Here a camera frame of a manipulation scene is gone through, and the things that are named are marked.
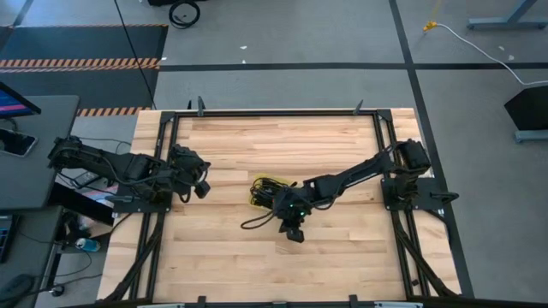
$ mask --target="monitor screen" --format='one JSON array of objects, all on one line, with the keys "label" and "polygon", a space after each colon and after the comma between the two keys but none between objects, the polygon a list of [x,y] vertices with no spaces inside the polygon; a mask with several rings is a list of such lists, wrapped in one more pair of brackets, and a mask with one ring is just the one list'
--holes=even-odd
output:
[{"label": "monitor screen", "polygon": [[0,82],[0,119],[39,113],[40,108]]}]

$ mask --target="concrete floor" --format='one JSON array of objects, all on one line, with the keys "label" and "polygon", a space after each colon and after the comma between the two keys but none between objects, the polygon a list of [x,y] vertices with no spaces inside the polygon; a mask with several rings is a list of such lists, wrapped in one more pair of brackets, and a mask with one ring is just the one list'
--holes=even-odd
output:
[{"label": "concrete floor", "polygon": [[[34,0],[23,26],[119,23],[111,1]],[[127,23],[169,23],[168,8],[118,0]],[[398,1],[414,62],[488,62],[444,29],[422,33],[436,1]],[[494,56],[514,62],[548,62],[548,30],[468,31],[468,18],[506,15],[517,0],[442,2],[437,21]],[[15,19],[23,0],[0,3],[0,25]],[[163,65],[387,62],[403,63],[385,0],[209,0],[188,30],[170,28]],[[548,18],[548,1],[527,17]],[[517,72],[546,80],[548,70]],[[522,87],[504,70],[418,72],[426,110],[451,191],[474,294],[484,299],[548,302],[548,203],[544,188],[548,144],[516,145],[503,105]],[[184,109],[204,98],[208,109],[276,107],[415,107],[404,70],[314,69],[162,72],[156,104]],[[131,140],[133,116],[79,118],[74,134]],[[112,144],[96,143],[111,149]],[[77,270],[85,256],[63,257],[60,273]],[[102,270],[104,254],[82,275]],[[98,280],[67,287],[64,296],[39,297],[38,307],[90,303]]]}]

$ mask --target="wooden table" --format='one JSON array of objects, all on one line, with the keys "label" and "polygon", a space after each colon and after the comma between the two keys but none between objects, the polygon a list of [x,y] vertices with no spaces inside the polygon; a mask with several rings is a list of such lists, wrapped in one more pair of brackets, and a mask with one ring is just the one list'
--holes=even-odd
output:
[{"label": "wooden table", "polygon": [[[160,113],[140,112],[133,153],[154,154]],[[393,109],[392,115],[399,140],[420,139],[414,110]],[[168,127],[163,158],[169,137]],[[277,219],[256,230],[240,229],[242,222],[264,214],[247,203],[255,176],[267,173],[303,181],[360,163],[378,152],[372,119],[183,118],[177,143],[211,162],[211,191],[185,205],[173,198],[165,219],[155,303],[192,303],[200,295],[208,302],[346,301],[350,294],[360,300],[405,299],[380,178],[347,190],[331,209],[308,216],[302,244],[279,234]],[[444,225],[422,211],[414,214],[425,259],[459,293]],[[133,215],[112,235],[99,298],[113,290],[134,261],[141,219]],[[408,261],[416,277],[409,255]],[[146,264],[141,295],[148,269]],[[420,294],[418,287],[414,291]]]}]

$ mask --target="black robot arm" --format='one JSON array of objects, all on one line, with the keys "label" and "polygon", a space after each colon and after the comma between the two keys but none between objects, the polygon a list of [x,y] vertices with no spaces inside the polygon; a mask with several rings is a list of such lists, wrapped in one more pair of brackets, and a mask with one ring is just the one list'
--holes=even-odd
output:
[{"label": "black robot arm", "polygon": [[[401,159],[402,165],[392,160]],[[271,217],[282,220],[279,232],[285,232],[289,240],[302,242],[304,234],[299,230],[306,215],[312,209],[327,210],[347,188],[353,187],[376,175],[396,174],[393,195],[400,199],[416,194],[416,180],[430,168],[430,161],[420,142],[408,140],[391,145],[374,157],[359,163],[338,175],[321,175],[303,182],[302,187],[284,185],[272,179],[261,178],[251,189],[252,203],[271,210]]]},{"label": "black robot arm", "polygon": [[210,164],[195,151],[175,145],[165,162],[145,154],[115,154],[83,145],[77,137],[55,140],[48,158],[50,168],[82,168],[129,187],[135,197],[150,204],[171,201],[172,194],[189,195],[191,188],[199,198],[209,192],[205,181]]}]

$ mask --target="gray desk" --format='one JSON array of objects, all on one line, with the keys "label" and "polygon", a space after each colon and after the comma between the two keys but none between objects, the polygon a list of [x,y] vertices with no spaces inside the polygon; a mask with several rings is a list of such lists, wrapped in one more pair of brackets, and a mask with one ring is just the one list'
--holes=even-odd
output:
[{"label": "gray desk", "polygon": [[[76,96],[28,97],[42,109],[41,115],[17,118],[19,130],[39,138],[25,158],[0,156],[0,210],[17,208],[24,203],[36,210],[20,210],[18,229],[36,240],[52,242],[55,239],[63,208],[46,206],[55,179],[55,171],[48,169],[47,155],[55,137],[70,134],[78,103]],[[1,127],[9,125],[2,121]],[[5,264],[0,264],[0,285],[19,274],[41,276],[50,261],[52,245],[40,244],[16,235]],[[33,287],[38,290],[41,280]],[[21,300],[17,307],[34,307],[37,295]]]}]

